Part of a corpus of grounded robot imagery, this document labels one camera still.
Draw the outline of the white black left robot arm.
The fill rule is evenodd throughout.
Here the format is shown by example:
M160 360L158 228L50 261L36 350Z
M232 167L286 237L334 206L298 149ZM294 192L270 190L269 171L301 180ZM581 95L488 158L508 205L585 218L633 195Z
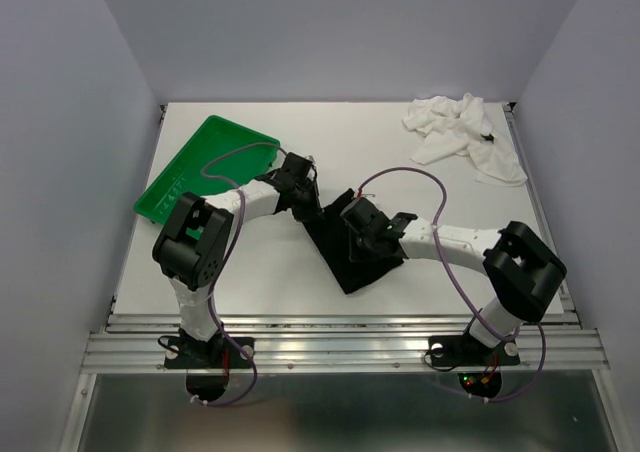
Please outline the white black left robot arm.
M180 327L160 341L172 367L212 367L222 361L228 340L221 320L211 316L213 287L239 240L245 223L289 210L305 221L321 212L317 181L260 176L221 194L184 193L175 204L152 249L174 289Z

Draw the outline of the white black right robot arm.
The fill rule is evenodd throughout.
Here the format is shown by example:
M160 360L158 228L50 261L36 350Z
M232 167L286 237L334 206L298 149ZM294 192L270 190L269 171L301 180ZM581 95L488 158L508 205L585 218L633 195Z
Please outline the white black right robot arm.
M354 246L374 258L438 260L473 319L460 338L463 356L482 362L515 338L524 323L545 316L567 275L559 257L526 224L502 229L437 225L411 213L388 218L381 211L341 213ZM494 298L478 308L462 290L452 267L488 278Z

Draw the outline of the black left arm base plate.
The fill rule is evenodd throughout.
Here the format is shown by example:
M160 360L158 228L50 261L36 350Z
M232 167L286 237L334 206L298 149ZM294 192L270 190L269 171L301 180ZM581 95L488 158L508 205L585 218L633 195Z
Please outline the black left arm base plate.
M162 336L170 350L164 349L163 367L167 370L249 370L248 359L224 338L210 346L208 350L196 351L193 346L184 345L177 336Z

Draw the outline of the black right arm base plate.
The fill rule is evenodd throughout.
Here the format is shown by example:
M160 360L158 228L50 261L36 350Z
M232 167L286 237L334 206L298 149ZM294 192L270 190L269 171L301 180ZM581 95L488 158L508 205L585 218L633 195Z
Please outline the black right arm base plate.
M428 339L423 362L439 371L454 368L485 366L517 366L518 352L509 354L506 346L486 347L477 340L462 335L436 335Z

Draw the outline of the green plastic tray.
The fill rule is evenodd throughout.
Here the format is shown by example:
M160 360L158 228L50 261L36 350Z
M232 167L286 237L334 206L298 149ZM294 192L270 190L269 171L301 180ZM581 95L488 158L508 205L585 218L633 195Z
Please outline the green plastic tray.
M243 185L266 173L276 159L280 141L219 116L208 117L134 205L135 212L164 224L185 192L215 195L230 185L207 179L220 175Z

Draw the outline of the black t shirt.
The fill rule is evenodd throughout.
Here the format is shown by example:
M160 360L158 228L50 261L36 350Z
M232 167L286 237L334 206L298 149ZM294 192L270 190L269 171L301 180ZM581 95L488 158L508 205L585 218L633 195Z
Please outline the black t shirt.
M340 213L354 198L354 190L347 189L325 206L319 216L303 223L307 234L345 295L373 284L404 263L398 257L377 257L365 262L351 260L351 249L355 243L350 238L349 228L340 217Z

